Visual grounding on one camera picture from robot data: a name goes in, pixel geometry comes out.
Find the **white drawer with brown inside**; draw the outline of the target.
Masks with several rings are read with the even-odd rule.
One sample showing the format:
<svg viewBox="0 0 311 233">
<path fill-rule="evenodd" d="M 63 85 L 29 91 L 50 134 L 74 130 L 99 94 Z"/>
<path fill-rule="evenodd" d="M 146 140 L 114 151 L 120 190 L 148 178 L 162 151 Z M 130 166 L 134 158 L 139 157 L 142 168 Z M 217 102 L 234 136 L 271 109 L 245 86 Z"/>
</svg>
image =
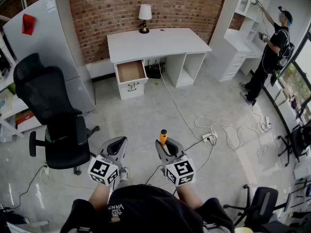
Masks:
<svg viewBox="0 0 311 233">
<path fill-rule="evenodd" d="M 148 77 L 143 64 L 142 60 L 137 60 L 115 65 L 118 85 L 123 87 L 147 83 Z"/>
</svg>

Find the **table lamp with white shade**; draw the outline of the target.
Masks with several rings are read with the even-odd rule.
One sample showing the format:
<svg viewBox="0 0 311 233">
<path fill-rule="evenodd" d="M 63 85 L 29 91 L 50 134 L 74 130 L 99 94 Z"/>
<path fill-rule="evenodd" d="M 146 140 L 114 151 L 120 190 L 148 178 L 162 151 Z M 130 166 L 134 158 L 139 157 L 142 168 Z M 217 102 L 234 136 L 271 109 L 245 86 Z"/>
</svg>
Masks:
<svg viewBox="0 0 311 233">
<path fill-rule="evenodd" d="M 150 4 L 142 4 L 140 6 L 138 18 L 142 20 L 142 23 L 138 26 L 139 32 L 142 34 L 149 33 L 149 29 L 147 28 L 147 21 L 152 19 L 152 9 Z"/>
</svg>

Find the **black mesh office chair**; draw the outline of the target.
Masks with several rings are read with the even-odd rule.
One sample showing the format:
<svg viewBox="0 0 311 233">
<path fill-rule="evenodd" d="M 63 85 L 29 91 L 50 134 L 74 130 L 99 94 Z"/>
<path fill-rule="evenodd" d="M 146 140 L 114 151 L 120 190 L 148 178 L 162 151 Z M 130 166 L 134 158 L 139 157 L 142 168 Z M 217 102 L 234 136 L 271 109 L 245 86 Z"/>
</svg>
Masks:
<svg viewBox="0 0 311 233">
<path fill-rule="evenodd" d="M 78 167 L 95 156 L 89 149 L 88 139 L 100 127 L 88 129 L 82 112 L 73 108 L 62 70 L 43 66 L 39 54 L 33 53 L 18 62 L 13 79 L 18 98 L 46 126 L 43 141 L 36 139 L 35 131 L 30 133 L 30 155 L 36 156 L 37 146 L 44 147 L 49 168 L 72 168 L 75 175 L 80 175 Z"/>
</svg>

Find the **black device box with antennas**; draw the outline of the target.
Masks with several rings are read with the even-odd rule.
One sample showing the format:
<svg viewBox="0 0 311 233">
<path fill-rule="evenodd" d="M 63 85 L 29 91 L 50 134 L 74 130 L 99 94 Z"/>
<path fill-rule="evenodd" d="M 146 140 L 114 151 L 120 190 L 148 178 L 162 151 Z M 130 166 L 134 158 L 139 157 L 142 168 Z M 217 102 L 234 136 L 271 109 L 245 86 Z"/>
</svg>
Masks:
<svg viewBox="0 0 311 233">
<path fill-rule="evenodd" d="M 162 73 L 165 71 L 165 62 L 163 62 L 162 59 L 160 59 L 159 62 L 155 60 L 153 64 L 148 62 L 144 68 L 148 78 L 160 79 Z"/>
</svg>

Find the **orange cardboard box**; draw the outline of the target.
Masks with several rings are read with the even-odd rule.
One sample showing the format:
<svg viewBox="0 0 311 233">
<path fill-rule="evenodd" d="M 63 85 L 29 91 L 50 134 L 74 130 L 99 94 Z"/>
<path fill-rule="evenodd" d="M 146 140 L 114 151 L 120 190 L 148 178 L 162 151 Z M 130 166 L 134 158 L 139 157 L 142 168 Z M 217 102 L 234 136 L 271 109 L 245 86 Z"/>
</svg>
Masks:
<svg viewBox="0 0 311 233">
<path fill-rule="evenodd" d="M 31 110 L 21 111 L 21 112 L 15 114 L 15 123 L 16 123 L 16 125 L 19 125 L 19 124 L 23 123 L 24 121 L 26 121 L 32 117 L 34 117 L 34 114 L 32 113 Z"/>
</svg>

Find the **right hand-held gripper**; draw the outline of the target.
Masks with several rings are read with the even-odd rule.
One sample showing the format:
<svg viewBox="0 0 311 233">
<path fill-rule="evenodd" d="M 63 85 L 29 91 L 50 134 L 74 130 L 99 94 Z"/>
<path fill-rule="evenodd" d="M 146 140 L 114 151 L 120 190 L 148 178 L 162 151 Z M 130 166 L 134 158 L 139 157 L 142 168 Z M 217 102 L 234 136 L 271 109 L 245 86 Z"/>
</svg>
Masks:
<svg viewBox="0 0 311 233">
<path fill-rule="evenodd" d="M 168 137 L 165 146 L 156 140 L 155 147 L 163 163 L 164 176 L 175 186 L 196 181 L 196 169 L 193 160 L 185 154 L 184 147 L 179 142 Z"/>
</svg>

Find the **black office chair grey back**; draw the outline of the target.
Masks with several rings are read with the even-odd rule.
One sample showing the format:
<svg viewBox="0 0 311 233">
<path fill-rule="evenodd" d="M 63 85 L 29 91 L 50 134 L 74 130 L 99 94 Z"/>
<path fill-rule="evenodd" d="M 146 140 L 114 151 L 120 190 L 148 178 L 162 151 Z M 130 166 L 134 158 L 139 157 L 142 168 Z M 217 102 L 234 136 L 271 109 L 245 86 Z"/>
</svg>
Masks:
<svg viewBox="0 0 311 233">
<path fill-rule="evenodd" d="M 288 195 L 287 201 L 281 205 L 276 206 L 278 191 L 269 187 L 258 187 L 251 200 L 251 190 L 248 184 L 243 186 L 247 190 L 247 201 L 245 207 L 231 206 L 228 204 L 223 205 L 223 208 L 232 208 L 243 211 L 239 212 L 239 219 L 234 223 L 237 226 L 243 219 L 246 227 L 263 225 L 269 222 L 273 212 L 281 208 L 284 212 L 288 209 L 291 200 L 291 195 Z"/>
</svg>

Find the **glass window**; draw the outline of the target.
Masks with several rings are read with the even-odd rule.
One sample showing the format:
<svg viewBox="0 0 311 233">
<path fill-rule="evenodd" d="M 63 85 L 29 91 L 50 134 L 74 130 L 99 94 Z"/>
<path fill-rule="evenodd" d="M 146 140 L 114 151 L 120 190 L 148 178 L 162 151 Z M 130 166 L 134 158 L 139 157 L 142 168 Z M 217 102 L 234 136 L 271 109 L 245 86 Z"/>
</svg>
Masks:
<svg viewBox="0 0 311 233">
<path fill-rule="evenodd" d="M 296 117 L 308 123 L 311 120 L 311 28 L 279 81 L 291 99 Z"/>
</svg>

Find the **person's right forearm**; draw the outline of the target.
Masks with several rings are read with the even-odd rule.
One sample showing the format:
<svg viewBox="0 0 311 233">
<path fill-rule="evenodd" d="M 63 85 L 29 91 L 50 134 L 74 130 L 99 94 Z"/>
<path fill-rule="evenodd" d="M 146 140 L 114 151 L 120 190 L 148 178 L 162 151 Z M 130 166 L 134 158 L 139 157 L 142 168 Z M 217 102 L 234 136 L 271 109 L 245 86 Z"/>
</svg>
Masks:
<svg viewBox="0 0 311 233">
<path fill-rule="evenodd" d="M 204 202 L 195 193 L 190 183 L 177 186 L 176 191 L 179 196 L 179 199 L 183 201 L 185 204 L 187 204 L 193 210 L 197 210 L 198 208 L 204 205 Z"/>
</svg>

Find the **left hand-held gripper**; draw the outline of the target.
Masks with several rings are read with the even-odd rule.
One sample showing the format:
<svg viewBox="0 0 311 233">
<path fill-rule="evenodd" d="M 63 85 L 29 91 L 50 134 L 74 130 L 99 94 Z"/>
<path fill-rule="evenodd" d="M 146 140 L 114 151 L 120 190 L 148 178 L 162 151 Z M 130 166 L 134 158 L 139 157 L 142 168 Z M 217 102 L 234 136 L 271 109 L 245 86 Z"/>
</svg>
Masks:
<svg viewBox="0 0 311 233">
<path fill-rule="evenodd" d="M 128 138 L 119 136 L 104 142 L 101 153 L 92 156 L 88 167 L 90 178 L 110 186 L 120 175 L 122 160 L 128 147 Z"/>
</svg>

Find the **white desk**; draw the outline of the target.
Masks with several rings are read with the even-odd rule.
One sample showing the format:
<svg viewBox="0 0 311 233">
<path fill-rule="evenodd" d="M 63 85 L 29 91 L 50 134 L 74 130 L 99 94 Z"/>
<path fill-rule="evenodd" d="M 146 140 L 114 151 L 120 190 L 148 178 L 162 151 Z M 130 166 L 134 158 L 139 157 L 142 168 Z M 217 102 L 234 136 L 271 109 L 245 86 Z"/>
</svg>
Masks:
<svg viewBox="0 0 311 233">
<path fill-rule="evenodd" d="M 174 87 L 192 85 L 207 53 L 212 49 L 189 28 L 151 29 L 110 34 L 107 37 L 113 65 L 142 60 L 144 66 L 164 58 L 165 73 Z M 119 86 L 122 100 L 142 96 L 145 84 Z"/>
</svg>

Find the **red paper sticker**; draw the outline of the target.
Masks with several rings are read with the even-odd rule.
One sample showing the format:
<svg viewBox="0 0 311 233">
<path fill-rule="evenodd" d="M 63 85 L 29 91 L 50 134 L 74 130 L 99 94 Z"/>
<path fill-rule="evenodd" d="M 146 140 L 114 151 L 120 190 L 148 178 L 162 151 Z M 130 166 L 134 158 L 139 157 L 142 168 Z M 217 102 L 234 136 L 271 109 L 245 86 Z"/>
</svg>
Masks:
<svg viewBox="0 0 311 233">
<path fill-rule="evenodd" d="M 24 14 L 22 17 L 22 33 L 32 35 L 35 27 L 35 17 Z"/>
</svg>

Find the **person's left forearm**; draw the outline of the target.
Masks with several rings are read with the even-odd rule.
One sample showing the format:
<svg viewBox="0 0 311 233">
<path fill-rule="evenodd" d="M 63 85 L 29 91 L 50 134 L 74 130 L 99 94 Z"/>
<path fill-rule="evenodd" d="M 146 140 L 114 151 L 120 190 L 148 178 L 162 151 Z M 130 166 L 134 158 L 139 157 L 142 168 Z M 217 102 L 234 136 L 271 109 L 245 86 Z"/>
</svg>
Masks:
<svg viewBox="0 0 311 233">
<path fill-rule="evenodd" d="M 108 209 L 110 189 L 110 186 L 105 186 L 99 183 L 88 199 L 96 212 Z"/>
</svg>

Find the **person's black shirt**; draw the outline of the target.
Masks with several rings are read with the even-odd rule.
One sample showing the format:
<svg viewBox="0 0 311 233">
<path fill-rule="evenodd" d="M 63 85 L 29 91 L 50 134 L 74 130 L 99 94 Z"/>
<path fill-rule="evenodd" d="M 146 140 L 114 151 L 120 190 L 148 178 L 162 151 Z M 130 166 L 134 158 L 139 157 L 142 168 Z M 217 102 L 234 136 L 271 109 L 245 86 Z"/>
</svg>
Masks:
<svg viewBox="0 0 311 233">
<path fill-rule="evenodd" d="M 108 209 L 96 212 L 76 199 L 60 233 L 234 233 L 217 198 L 197 210 L 162 188 L 138 184 L 116 189 Z"/>
</svg>

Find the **grey refrigerator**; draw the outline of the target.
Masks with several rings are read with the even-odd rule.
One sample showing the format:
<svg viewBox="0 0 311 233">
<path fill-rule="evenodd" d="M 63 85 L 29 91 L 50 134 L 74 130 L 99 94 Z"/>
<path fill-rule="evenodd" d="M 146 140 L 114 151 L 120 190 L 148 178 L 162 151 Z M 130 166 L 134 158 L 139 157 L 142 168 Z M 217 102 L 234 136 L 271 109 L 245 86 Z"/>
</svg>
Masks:
<svg viewBox="0 0 311 233">
<path fill-rule="evenodd" d="M 56 9 L 50 13 L 45 0 L 33 3 L 4 25 L 4 35 L 17 61 L 38 53 L 44 66 L 59 67 L 71 105 L 87 113 L 96 108 L 94 89 L 74 27 L 70 2 L 55 2 Z M 22 33 L 24 14 L 35 17 L 32 35 Z"/>
</svg>

